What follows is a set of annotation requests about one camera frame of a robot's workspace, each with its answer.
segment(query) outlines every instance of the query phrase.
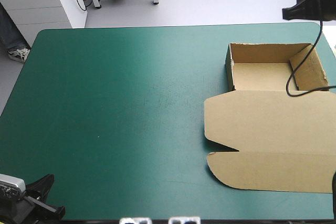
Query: green table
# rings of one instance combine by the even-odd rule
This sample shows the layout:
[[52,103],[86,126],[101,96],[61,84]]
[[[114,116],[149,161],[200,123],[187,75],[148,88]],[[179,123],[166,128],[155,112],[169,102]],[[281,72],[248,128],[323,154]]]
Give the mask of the green table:
[[[332,196],[237,190],[209,171],[203,102],[229,42],[313,42],[315,23],[46,30],[0,118],[0,173],[56,176],[66,219],[332,218]],[[330,83],[336,61],[317,46]]]

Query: white cabinet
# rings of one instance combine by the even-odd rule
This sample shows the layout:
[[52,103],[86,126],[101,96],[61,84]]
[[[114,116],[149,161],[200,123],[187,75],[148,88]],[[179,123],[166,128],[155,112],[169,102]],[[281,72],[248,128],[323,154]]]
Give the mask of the white cabinet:
[[[83,0],[78,0],[84,8]],[[87,12],[76,0],[0,0],[26,41],[32,45],[44,29],[84,28]]]

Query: cardboard box flap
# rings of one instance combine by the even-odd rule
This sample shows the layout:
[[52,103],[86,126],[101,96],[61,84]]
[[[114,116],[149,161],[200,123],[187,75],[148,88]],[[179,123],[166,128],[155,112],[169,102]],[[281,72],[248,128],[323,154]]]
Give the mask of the cardboard box flap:
[[335,99],[323,91],[299,99],[284,91],[232,91],[205,101],[205,136],[240,151],[336,153]]
[[[312,45],[304,48],[302,51],[290,58],[290,63],[295,69],[303,58],[307,55]],[[327,75],[322,67],[317,52],[313,50],[308,59],[295,73],[295,81],[299,90],[311,90],[318,87],[328,86]]]
[[309,46],[302,44],[236,44],[231,43],[234,63],[289,63],[289,59]]
[[331,193],[336,155],[219,152],[207,157],[212,173],[239,189]]

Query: silver metal part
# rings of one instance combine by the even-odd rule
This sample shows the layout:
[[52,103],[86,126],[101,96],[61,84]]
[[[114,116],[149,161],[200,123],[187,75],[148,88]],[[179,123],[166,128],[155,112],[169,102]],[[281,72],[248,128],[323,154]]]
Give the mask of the silver metal part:
[[119,224],[152,224],[152,220],[150,218],[122,218],[119,221]]
[[19,200],[25,191],[23,179],[0,174],[0,198]]
[[201,218],[198,216],[193,217],[171,217],[168,220],[168,224],[186,224],[187,222],[194,222],[196,224],[201,224]]

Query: person's leg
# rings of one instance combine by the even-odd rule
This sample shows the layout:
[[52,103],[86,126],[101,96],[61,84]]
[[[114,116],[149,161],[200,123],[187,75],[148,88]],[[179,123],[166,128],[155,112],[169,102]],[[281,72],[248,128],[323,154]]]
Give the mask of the person's leg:
[[28,48],[26,40],[0,4],[0,40],[7,51]]

